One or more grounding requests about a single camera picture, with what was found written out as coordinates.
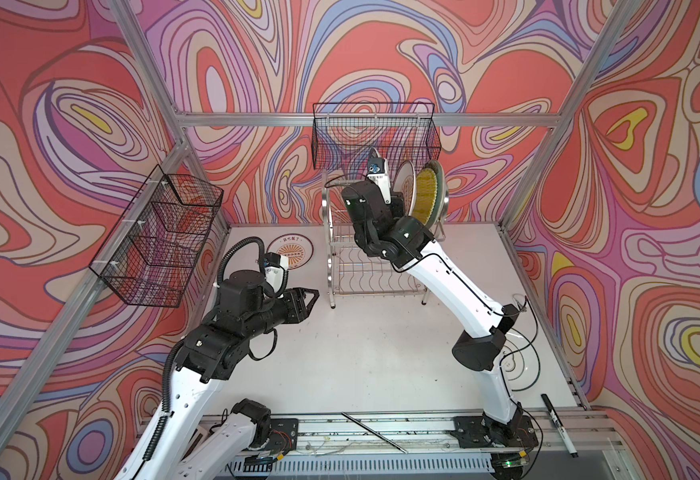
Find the orange sunburst plate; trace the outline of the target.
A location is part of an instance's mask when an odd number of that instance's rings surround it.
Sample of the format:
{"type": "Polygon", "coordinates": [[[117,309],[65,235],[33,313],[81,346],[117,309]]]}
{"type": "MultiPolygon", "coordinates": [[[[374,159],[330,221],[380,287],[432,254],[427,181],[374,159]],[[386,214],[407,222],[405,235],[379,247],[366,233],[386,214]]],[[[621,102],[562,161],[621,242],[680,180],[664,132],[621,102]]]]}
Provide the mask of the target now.
{"type": "Polygon", "coordinates": [[[315,248],[307,236],[287,233],[274,239],[267,250],[287,257],[289,269],[296,270],[305,266],[312,259],[315,248]]]}
{"type": "Polygon", "coordinates": [[[414,164],[404,161],[395,176],[392,186],[393,193],[403,200],[404,210],[410,213],[415,204],[416,197],[416,170],[414,164]]]}

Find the yellow woven pattern plate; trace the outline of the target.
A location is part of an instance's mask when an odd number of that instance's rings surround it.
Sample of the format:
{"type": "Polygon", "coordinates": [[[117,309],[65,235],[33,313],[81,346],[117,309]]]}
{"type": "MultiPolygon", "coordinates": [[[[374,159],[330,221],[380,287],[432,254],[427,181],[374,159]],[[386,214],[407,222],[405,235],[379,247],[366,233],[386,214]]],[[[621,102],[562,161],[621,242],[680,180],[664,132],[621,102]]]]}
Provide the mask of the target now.
{"type": "Polygon", "coordinates": [[[411,215],[427,228],[430,228],[434,222],[437,194],[437,173],[432,168],[425,167],[416,177],[416,195],[411,215]]]}

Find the light green flower plate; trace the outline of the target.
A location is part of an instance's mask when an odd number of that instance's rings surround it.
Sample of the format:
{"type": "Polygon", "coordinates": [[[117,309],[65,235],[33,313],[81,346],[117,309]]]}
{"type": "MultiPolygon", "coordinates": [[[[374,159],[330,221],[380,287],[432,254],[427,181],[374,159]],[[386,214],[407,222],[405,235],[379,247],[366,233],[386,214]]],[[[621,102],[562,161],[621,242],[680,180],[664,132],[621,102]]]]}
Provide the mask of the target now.
{"type": "Polygon", "coordinates": [[[442,220],[444,214],[448,210],[449,193],[445,178],[445,172],[440,162],[432,161],[429,163],[429,166],[435,172],[436,180],[435,207],[431,215],[431,218],[433,220],[432,225],[435,225],[442,220]]]}

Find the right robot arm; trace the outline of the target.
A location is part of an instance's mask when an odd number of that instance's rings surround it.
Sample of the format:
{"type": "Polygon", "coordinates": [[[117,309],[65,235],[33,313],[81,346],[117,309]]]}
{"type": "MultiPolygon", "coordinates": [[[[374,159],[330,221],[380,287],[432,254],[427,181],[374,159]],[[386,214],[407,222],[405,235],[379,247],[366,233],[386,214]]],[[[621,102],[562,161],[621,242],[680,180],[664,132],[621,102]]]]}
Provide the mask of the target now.
{"type": "Polygon", "coordinates": [[[475,373],[484,417],[505,429],[522,417],[499,356],[507,333],[520,314],[484,293],[447,255],[430,228],[404,215],[403,202],[386,197],[371,180],[348,185],[342,201],[354,228],[354,239],[369,257],[388,261],[399,273],[412,275],[451,311],[463,326],[452,355],[475,373]]]}

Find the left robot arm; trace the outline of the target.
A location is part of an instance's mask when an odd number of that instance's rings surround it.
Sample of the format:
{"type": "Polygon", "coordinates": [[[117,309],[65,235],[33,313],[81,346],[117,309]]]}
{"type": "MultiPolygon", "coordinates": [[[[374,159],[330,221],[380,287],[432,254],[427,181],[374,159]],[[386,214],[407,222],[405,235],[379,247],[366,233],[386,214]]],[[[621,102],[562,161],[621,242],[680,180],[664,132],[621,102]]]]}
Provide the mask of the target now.
{"type": "Polygon", "coordinates": [[[188,448],[213,397],[241,361],[253,358],[251,341],[303,322],[319,297],[316,289],[288,287],[279,270],[242,270],[221,281],[201,324],[170,351],[158,410],[117,478],[213,479],[246,450],[290,447],[291,440],[272,429],[270,409],[244,398],[207,440],[188,448]]]}

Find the silver two-tier dish rack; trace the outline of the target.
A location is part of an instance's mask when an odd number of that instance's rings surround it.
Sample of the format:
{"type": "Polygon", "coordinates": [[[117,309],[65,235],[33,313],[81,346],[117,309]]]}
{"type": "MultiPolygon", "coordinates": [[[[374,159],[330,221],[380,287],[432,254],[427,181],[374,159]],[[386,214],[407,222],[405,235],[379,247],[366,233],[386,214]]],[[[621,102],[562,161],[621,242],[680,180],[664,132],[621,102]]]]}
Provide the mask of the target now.
{"type": "MultiPolygon", "coordinates": [[[[419,296],[427,305],[431,293],[413,276],[396,272],[384,259],[369,258],[355,244],[354,229],[341,205],[341,189],[364,179],[360,172],[338,173],[324,171],[322,189],[322,218],[328,247],[328,287],[332,308],[340,296],[419,296]]],[[[446,238],[443,220],[432,225],[435,238],[446,238]]]]}

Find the black thin rod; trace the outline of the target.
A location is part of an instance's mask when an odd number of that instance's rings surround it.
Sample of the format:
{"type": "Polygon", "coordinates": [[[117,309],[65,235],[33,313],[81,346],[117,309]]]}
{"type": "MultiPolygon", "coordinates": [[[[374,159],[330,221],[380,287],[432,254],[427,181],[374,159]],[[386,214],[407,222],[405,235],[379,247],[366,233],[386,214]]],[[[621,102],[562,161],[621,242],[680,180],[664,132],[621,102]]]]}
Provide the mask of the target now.
{"type": "Polygon", "coordinates": [[[398,443],[396,443],[396,442],[393,441],[392,439],[386,437],[386,436],[383,435],[382,433],[378,432],[377,430],[374,430],[373,428],[371,428],[370,426],[368,426],[366,423],[364,423],[364,422],[362,422],[361,420],[355,418],[354,416],[350,415],[349,413],[347,413],[347,412],[340,412],[340,414],[341,414],[342,417],[344,417],[344,418],[345,418],[346,420],[348,420],[349,422],[351,422],[351,423],[355,424],[356,426],[362,428],[364,431],[366,431],[367,433],[373,435],[374,437],[376,437],[376,438],[382,440],[384,443],[386,443],[387,445],[393,447],[393,448],[396,449],[397,451],[399,451],[399,452],[401,452],[401,453],[403,453],[403,454],[409,454],[408,450],[406,450],[404,447],[402,447],[401,445],[399,445],[398,443]]]}

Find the white black-rim plate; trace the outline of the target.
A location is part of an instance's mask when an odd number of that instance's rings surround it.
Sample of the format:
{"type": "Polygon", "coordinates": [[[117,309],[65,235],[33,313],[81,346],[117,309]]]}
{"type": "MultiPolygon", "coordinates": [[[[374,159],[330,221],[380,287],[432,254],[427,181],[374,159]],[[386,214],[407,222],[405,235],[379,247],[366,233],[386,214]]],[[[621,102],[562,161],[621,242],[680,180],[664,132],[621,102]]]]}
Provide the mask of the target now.
{"type": "Polygon", "coordinates": [[[513,393],[529,391],[541,379],[541,356],[534,341],[516,329],[511,329],[507,336],[501,364],[513,393]]]}

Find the black marker pen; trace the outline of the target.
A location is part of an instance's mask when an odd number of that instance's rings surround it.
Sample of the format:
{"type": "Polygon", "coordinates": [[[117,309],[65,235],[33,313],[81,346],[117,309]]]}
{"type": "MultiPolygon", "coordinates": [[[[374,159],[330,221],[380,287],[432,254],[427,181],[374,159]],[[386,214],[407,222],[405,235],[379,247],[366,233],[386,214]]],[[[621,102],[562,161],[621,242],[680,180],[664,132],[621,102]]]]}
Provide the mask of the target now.
{"type": "Polygon", "coordinates": [[[548,414],[550,416],[550,419],[557,429],[565,447],[566,450],[568,451],[569,455],[572,458],[578,458],[579,457],[579,451],[576,449],[574,442],[572,441],[568,431],[566,430],[565,425],[562,422],[562,419],[560,415],[558,414],[555,406],[553,405],[550,397],[546,393],[541,394],[541,399],[548,411],[548,414]]]}

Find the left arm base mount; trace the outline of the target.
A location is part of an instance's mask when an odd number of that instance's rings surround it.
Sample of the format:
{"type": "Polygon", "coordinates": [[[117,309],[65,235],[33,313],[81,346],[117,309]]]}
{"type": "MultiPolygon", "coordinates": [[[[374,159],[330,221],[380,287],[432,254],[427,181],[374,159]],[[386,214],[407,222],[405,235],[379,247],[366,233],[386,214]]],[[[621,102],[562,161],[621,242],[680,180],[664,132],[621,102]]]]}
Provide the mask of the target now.
{"type": "Polygon", "coordinates": [[[209,437],[215,447],[237,455],[240,452],[283,453],[297,445],[299,420],[295,417],[276,417],[256,421],[246,415],[231,414],[209,437]]]}

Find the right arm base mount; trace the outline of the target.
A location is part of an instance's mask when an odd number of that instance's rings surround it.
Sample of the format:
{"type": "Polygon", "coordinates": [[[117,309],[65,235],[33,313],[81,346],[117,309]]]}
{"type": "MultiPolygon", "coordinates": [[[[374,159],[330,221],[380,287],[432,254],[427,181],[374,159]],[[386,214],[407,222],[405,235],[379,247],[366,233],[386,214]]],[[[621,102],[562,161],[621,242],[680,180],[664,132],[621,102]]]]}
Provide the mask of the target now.
{"type": "Polygon", "coordinates": [[[539,446],[536,429],[528,415],[521,415],[509,424],[488,416],[457,416],[449,434],[461,448],[516,448],[526,452],[539,446]]]}

